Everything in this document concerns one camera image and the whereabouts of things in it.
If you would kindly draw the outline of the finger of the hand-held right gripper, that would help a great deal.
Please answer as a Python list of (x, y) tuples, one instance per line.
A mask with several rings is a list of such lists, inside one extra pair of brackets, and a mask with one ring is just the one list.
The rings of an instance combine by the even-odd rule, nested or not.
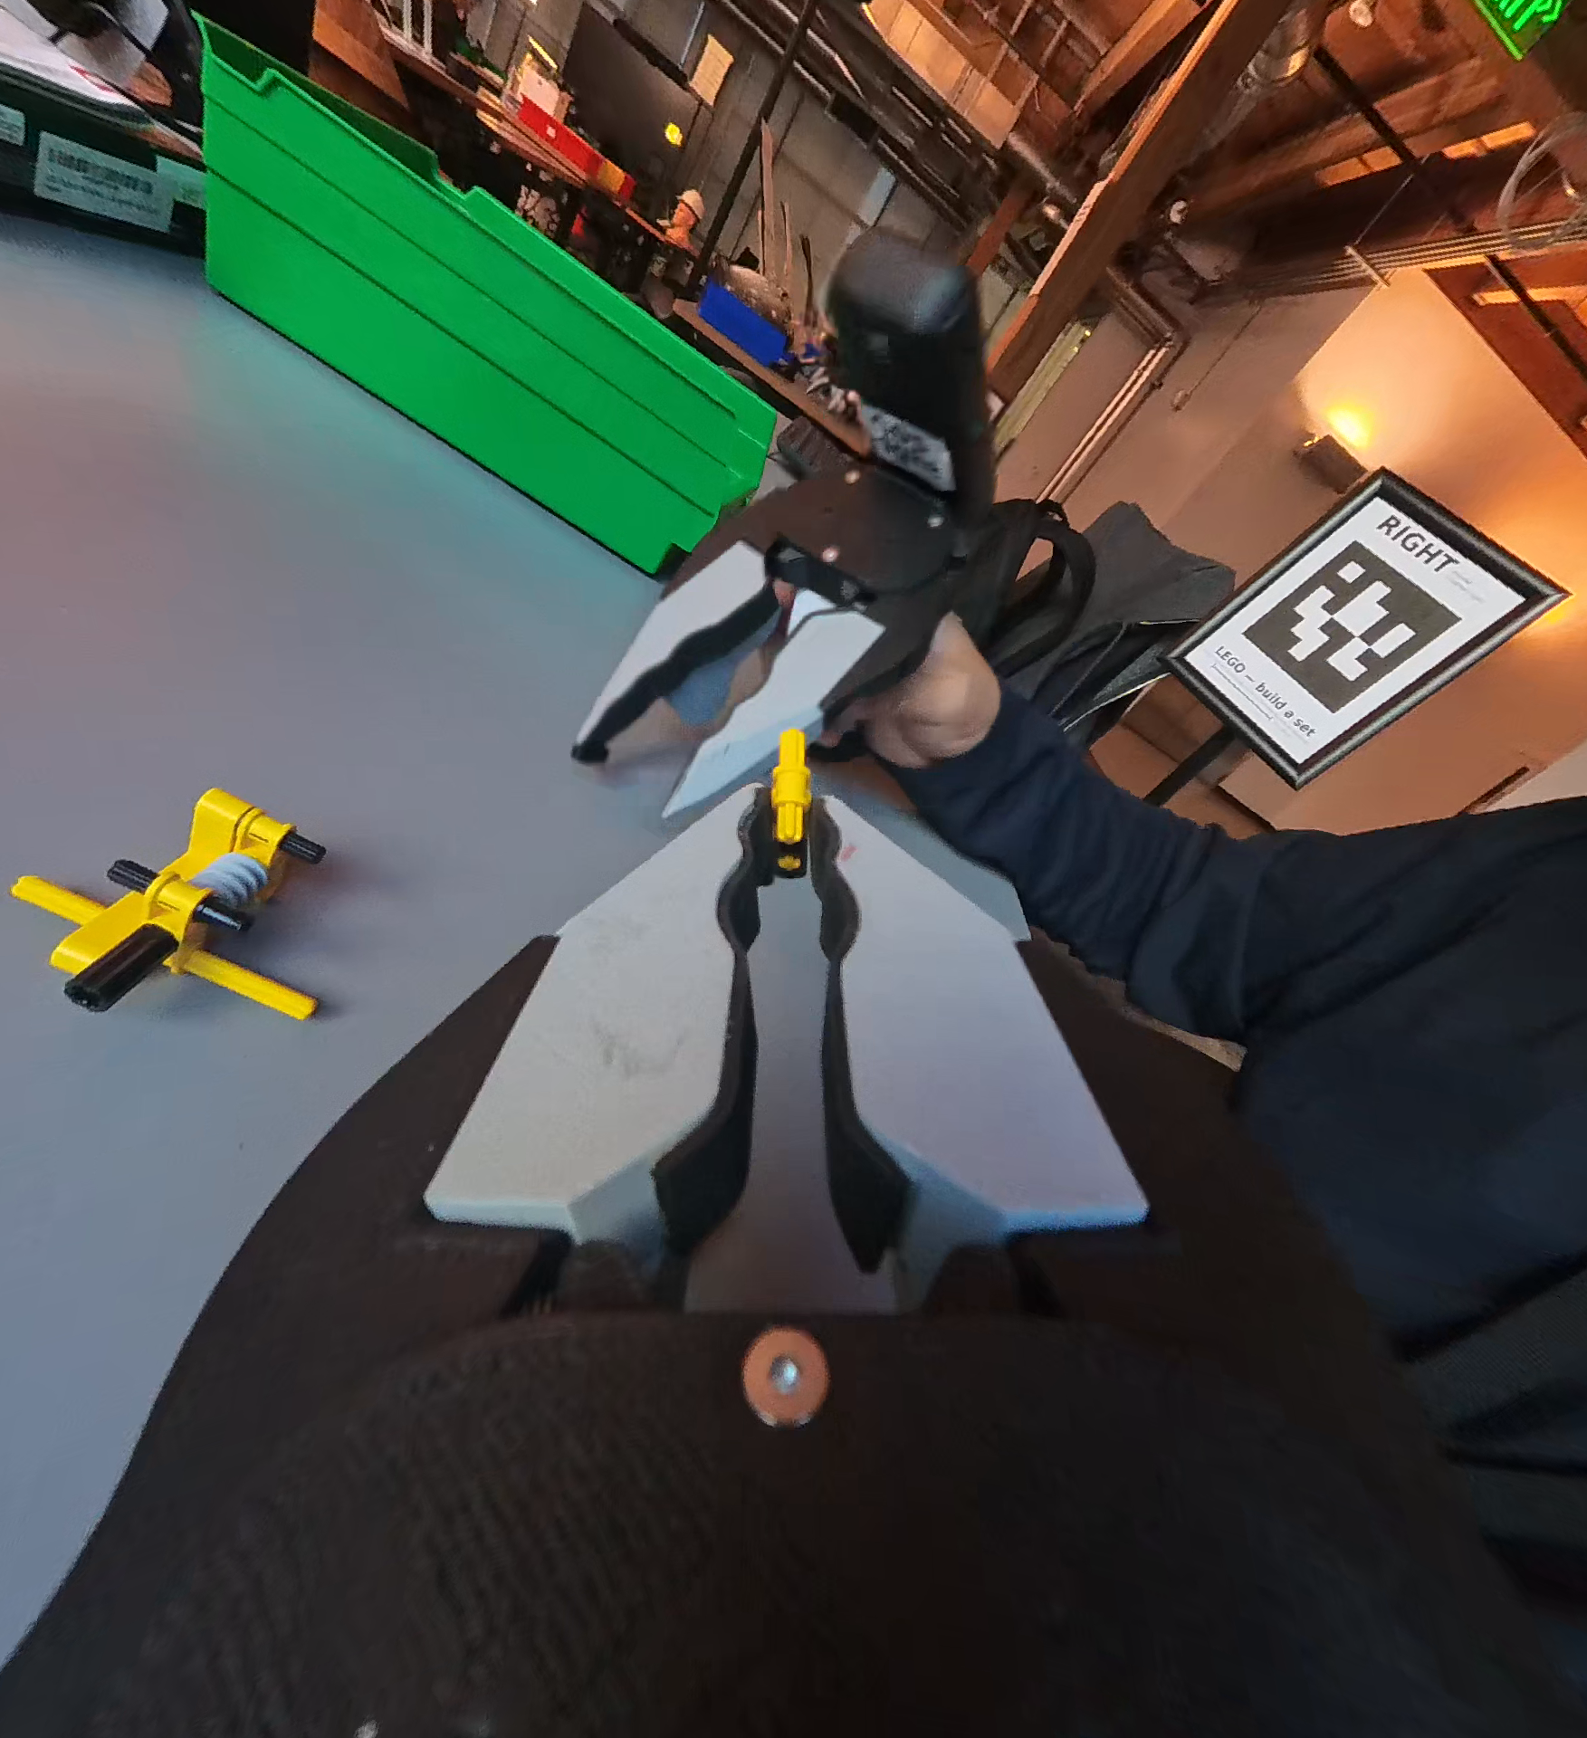
[(778, 737), (812, 742), (873, 683), (902, 670), (902, 643), (867, 609), (815, 609), (778, 647), (762, 683), (743, 696), (680, 772), (663, 816), (700, 810), (757, 781), (778, 756)]
[(685, 728), (714, 728), (736, 665), (778, 622), (766, 555), (736, 538), (671, 585), (637, 624), (572, 739), (577, 763), (604, 763), (610, 742), (653, 705)]

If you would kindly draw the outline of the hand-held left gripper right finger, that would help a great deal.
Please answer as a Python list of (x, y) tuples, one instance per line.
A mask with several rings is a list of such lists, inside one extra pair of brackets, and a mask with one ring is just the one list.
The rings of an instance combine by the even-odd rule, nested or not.
[(1149, 1199), (1020, 939), (839, 799), (812, 807), (821, 905), (825, 1185), (862, 1272), (1149, 1219)]

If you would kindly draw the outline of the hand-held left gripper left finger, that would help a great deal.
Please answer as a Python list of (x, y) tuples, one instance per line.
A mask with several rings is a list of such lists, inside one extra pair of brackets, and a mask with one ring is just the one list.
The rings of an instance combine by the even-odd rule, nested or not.
[(671, 1243), (650, 1171), (722, 1097), (736, 953), (718, 913), (751, 802), (731, 790), (561, 922), (424, 1189), (434, 1219)]

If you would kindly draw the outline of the yellow lego pin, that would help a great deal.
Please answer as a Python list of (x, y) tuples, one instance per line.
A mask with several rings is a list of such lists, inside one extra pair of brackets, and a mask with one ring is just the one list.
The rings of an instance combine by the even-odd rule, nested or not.
[(812, 768), (805, 768), (804, 728), (778, 733), (766, 799), (773, 799), (777, 875), (795, 879), (805, 874), (805, 831), (812, 831)]

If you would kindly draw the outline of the person's right forearm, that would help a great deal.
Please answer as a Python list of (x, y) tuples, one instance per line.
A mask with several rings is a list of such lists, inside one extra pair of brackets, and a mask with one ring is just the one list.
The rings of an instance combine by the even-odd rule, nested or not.
[(987, 679), (966, 748), (879, 748), (918, 812), (995, 867), (1029, 927), (1165, 1025), (1251, 1050), (1291, 1018), (1278, 833), (1230, 838), (1088, 772), (1054, 720)]

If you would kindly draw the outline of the yellow lego gear assembly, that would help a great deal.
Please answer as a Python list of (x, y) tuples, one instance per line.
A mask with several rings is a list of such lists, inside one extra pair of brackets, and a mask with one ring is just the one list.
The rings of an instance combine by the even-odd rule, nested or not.
[(61, 992), (75, 1008), (104, 1013), (152, 974), (173, 974), (310, 1021), (313, 992), (224, 958), (214, 941), (252, 932), (291, 867), (322, 862), (326, 848), (291, 821), (229, 790), (205, 790), (189, 842), (168, 866), (108, 862), (104, 875), (117, 898), (95, 898), (43, 875), (10, 879), (10, 896), (65, 922), (50, 965), (65, 977)]

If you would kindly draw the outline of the person's right hand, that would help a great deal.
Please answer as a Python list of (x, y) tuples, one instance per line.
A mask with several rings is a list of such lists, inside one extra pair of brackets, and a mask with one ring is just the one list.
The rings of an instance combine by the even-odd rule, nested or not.
[(974, 752), (1004, 705), (997, 673), (957, 614), (932, 628), (926, 662), (862, 705), (867, 748), (905, 772)]

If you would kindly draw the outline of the dark grey backpack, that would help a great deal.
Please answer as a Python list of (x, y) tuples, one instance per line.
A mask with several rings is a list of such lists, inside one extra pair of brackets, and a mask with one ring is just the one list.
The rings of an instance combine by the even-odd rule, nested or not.
[(1167, 673), (1167, 648), (1234, 589), (1225, 564), (1180, 549), (1132, 499), (1072, 528), (1058, 499), (1012, 495), (992, 508), (979, 551), (995, 583), (979, 648), (1077, 756), (1123, 720)]

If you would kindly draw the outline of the small blue crate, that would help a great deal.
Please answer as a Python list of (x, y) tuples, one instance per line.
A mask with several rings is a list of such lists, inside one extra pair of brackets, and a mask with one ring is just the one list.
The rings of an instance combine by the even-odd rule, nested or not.
[(709, 276), (694, 310), (705, 328), (736, 344), (758, 367), (778, 367), (787, 358), (787, 333), (778, 322), (751, 310), (724, 283)]

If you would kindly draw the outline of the green plastic bin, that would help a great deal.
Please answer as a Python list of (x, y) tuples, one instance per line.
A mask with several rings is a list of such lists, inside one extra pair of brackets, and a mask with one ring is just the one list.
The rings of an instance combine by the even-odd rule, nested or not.
[(646, 574), (758, 487), (758, 395), (408, 131), (195, 26), (220, 298)]

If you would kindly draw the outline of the black framed marker sign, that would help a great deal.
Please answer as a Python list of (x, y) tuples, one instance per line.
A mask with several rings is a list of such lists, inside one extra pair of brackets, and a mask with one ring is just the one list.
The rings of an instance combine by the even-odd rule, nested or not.
[(1304, 790), (1563, 598), (1470, 520), (1371, 470), (1165, 652), (1216, 733), (1149, 802), (1167, 807), (1230, 748)]

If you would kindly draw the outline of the red storage bin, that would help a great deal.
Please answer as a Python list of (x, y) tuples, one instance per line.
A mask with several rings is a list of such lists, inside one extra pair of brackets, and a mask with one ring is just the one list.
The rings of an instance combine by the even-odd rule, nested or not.
[(539, 110), (532, 97), (518, 97), (518, 126), (535, 138), (561, 164), (566, 164), (579, 185), (604, 191), (610, 203), (629, 203), (634, 181), (620, 164), (610, 164), (594, 144), (572, 131), (561, 116)]

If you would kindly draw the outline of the green lit exit sign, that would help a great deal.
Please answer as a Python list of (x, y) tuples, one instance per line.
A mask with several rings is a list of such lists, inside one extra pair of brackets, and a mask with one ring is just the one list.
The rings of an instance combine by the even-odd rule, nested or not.
[(1508, 58), (1533, 54), (1558, 26), (1566, 0), (1474, 0)]

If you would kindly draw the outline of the dark cardboard box white labels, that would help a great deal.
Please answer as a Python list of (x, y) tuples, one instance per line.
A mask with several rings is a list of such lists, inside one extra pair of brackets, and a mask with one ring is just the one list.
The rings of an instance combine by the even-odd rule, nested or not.
[(0, 208), (205, 254), (189, 3), (0, 0)]

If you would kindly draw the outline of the glowing wall lamp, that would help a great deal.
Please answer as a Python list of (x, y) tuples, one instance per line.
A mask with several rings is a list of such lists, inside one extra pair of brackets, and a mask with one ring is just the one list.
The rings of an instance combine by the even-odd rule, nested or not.
[(1304, 439), (1291, 446), (1295, 464), (1331, 491), (1364, 484), (1371, 463), (1371, 418), (1351, 404), (1310, 413)]

